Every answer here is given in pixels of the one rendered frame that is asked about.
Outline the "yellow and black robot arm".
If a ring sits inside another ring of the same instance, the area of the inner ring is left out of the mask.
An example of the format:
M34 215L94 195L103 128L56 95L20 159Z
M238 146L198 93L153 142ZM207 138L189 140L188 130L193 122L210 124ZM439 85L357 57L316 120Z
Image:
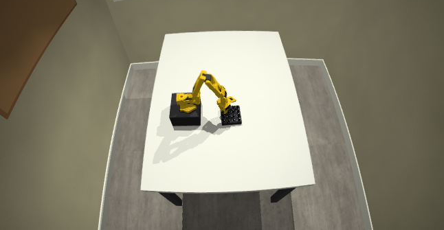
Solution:
M201 100L200 89L201 89L201 86L203 85L204 82L205 82L206 86L210 90L212 90L218 98L221 98L221 104L227 103L227 92L226 92L224 86L220 85L212 74L207 73L207 71L202 70L201 73L199 74L199 77L200 77L200 79L197 80L198 81L197 85L195 83L193 86L192 94L187 94L187 95L183 94L183 93L177 94L177 102L180 105L180 111L184 111L186 113L189 113L189 112L192 112L193 110L197 109L197 106L194 104L200 104L200 100ZM188 103L190 103L190 104L188 104Z

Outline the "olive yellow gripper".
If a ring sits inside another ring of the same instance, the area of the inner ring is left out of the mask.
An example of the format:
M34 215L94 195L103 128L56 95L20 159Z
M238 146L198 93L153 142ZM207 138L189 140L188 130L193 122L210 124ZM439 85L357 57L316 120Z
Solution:
M230 96L230 97L227 97L227 103L226 104L221 104L221 98L219 98L217 100L217 105L219 106L219 108L222 107L222 108L220 108L221 112L225 111L224 114L226 114L228 109L231 107L230 102L235 102L235 101L236 100L232 96Z

